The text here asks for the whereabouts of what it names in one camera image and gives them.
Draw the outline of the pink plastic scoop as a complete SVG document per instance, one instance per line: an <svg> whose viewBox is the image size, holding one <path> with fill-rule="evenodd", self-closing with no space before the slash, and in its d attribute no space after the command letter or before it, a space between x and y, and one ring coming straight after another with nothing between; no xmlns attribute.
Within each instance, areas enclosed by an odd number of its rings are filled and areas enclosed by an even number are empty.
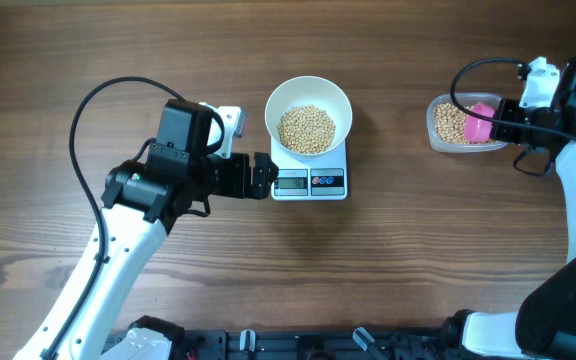
<svg viewBox="0 0 576 360"><path fill-rule="evenodd" d="M495 114L495 110L484 103L477 103L470 111L489 118ZM491 122L468 115L464 123L464 138L471 143L485 143L490 140L491 130Z"/></svg>

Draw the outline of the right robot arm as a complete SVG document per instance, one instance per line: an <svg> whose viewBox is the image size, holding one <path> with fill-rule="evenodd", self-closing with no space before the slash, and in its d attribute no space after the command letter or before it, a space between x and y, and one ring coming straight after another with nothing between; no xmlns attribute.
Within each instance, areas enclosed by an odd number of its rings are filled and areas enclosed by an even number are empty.
<svg viewBox="0 0 576 360"><path fill-rule="evenodd" d="M546 171L562 183L568 232L565 266L530 293L515 313L471 312L460 346L481 357L576 359L576 57L562 70L544 58L512 59L524 83L521 99L504 99L488 136L549 155Z"/></svg>

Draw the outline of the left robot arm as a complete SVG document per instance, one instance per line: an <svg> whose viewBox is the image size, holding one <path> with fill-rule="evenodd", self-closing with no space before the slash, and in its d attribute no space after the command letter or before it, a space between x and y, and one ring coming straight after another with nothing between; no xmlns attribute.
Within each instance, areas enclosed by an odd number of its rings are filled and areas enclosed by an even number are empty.
<svg viewBox="0 0 576 360"><path fill-rule="evenodd" d="M182 98L164 107L158 133L112 169L97 225L51 311L19 359L97 359L130 290L176 220L209 196L265 199L278 168L266 153L235 153L245 117L236 106Z"/></svg>

